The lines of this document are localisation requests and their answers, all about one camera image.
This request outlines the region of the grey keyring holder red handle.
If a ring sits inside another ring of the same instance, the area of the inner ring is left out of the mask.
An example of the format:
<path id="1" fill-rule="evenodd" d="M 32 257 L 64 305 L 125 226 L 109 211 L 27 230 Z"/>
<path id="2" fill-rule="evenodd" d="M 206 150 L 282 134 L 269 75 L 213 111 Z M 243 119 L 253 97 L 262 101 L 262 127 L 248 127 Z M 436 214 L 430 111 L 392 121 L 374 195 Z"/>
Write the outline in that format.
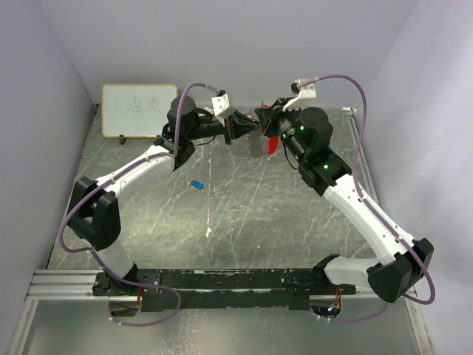
<path id="1" fill-rule="evenodd" d="M 252 131 L 248 135 L 248 151 L 250 158 L 261 158 L 273 155 L 278 149 L 279 138 L 267 137 L 261 130 Z"/>

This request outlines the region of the blue tagged key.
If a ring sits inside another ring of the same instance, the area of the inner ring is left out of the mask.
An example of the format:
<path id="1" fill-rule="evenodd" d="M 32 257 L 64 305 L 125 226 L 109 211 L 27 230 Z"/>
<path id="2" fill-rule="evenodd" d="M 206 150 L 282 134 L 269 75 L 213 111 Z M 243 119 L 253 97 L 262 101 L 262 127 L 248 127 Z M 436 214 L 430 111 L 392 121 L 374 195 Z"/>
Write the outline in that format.
<path id="1" fill-rule="evenodd" d="M 190 185 L 193 186 L 196 189 L 204 189 L 204 185 L 201 182 L 197 181 L 197 180 L 192 180 L 190 182 Z"/>

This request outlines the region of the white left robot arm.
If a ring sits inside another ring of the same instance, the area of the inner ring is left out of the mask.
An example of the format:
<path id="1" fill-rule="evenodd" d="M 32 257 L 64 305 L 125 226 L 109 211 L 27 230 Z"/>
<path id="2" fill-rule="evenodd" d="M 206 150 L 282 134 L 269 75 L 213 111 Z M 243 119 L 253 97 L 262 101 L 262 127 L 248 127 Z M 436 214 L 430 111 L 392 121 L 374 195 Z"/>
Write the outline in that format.
<path id="1" fill-rule="evenodd" d="M 178 97 L 171 102 L 154 143 L 139 157 L 113 173 L 91 180 L 80 178 L 72 190 L 67 225 L 88 242 L 108 274 L 111 286 L 128 295 L 138 285 L 137 265 L 119 240 L 120 213 L 134 195 L 159 178 L 184 165 L 194 154 L 194 141 L 223 136 L 226 143 L 259 128 L 253 118 L 227 106 L 216 97 L 212 110 L 199 108 L 193 98 Z"/>

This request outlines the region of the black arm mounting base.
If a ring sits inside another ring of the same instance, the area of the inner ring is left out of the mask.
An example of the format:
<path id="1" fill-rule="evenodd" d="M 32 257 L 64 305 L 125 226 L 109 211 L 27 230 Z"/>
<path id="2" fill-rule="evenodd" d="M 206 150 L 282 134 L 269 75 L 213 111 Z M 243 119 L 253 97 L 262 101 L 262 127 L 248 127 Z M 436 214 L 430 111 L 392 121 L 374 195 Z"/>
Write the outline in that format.
<path id="1" fill-rule="evenodd" d="M 98 273 L 92 294 L 108 297 L 132 297 L 141 301 L 144 312 L 172 310 L 177 297 L 164 288 L 175 289 L 182 309 L 271 308 L 310 309 L 310 298 L 340 291 L 355 293 L 353 285 L 336 286 L 312 268 L 261 268 L 227 270 L 137 269 L 135 282 L 127 285 L 113 280 L 106 272 Z"/>

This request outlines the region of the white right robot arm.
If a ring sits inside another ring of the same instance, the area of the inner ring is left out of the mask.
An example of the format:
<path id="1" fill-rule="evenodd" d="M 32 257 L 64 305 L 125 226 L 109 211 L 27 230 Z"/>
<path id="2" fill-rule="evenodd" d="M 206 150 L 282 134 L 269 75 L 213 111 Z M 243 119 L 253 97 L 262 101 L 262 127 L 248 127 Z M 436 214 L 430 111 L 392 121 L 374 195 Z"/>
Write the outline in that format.
<path id="1" fill-rule="evenodd" d="M 286 103 L 280 98 L 255 110 L 262 134 L 280 139 L 302 180 L 334 205 L 375 253 L 371 259 L 326 257 L 315 267 L 315 289 L 329 294 L 338 285 L 356 285 L 371 288 L 385 302 L 396 302 L 427 275 L 433 245 L 405 232 L 357 184 L 352 169 L 330 148 L 333 126 L 323 109 L 286 110 Z"/>

